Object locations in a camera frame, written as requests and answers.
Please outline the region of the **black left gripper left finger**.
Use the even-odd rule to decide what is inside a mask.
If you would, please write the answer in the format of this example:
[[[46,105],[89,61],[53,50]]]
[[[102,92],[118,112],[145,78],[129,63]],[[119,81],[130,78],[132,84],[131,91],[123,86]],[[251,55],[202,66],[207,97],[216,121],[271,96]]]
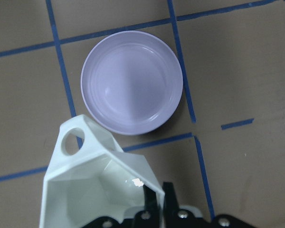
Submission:
[[[143,186],[144,206],[136,212],[132,228],[161,228],[163,222],[163,205],[165,193]]]

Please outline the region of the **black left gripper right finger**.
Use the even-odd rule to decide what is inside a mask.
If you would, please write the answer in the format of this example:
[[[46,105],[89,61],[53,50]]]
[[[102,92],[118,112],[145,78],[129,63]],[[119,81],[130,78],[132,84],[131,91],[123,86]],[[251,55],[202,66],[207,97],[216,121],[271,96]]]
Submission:
[[[163,216],[166,228],[201,228],[201,211],[192,205],[180,205],[172,182],[164,182]]]

